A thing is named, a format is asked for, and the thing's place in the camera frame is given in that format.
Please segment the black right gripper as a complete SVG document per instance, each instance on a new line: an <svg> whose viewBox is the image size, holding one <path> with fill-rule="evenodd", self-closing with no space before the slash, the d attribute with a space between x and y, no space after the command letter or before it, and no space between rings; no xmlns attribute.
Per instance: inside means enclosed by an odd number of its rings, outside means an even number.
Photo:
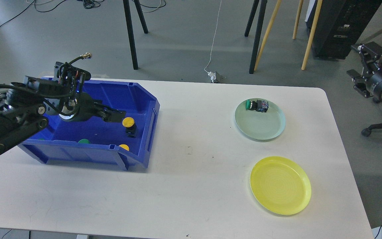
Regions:
<svg viewBox="0 0 382 239"><path fill-rule="evenodd" d="M362 73L347 70L351 77L353 89L364 97L375 97L382 100L382 47L376 42L351 45L359 53L362 62Z"/></svg>

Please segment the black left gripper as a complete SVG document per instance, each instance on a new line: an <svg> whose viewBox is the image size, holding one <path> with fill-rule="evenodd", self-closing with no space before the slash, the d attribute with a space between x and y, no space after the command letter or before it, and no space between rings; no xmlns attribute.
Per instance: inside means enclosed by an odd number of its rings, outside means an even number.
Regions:
<svg viewBox="0 0 382 239"><path fill-rule="evenodd" d="M110 107L103 107L101 100L96 100L86 92L81 92L75 98L74 108L68 110L64 106L59 116L63 121L87 121L92 117L99 117L105 122L120 123L126 117L126 111Z"/></svg>

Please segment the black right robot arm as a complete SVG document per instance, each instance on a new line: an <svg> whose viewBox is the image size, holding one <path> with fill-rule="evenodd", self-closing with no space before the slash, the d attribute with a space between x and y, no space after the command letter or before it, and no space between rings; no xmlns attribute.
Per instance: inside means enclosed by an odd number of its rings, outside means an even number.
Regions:
<svg viewBox="0 0 382 239"><path fill-rule="evenodd" d="M355 44L351 49L358 53L362 72L352 69L346 73L351 77L353 89L365 98L373 97L375 103L382 102L382 47L375 42ZM373 129L382 129L382 123L372 124L361 131L365 137Z"/></svg>

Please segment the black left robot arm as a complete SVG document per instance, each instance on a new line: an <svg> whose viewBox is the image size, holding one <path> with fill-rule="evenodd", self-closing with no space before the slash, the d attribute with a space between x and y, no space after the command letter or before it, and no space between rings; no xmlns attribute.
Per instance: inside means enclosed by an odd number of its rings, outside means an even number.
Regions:
<svg viewBox="0 0 382 239"><path fill-rule="evenodd" d="M54 80L25 76L22 83L0 84L0 155L19 145L49 125L48 115L63 121L122 122L126 112L104 105L83 92L91 73L73 66L84 53L69 62L56 62Z"/></svg>

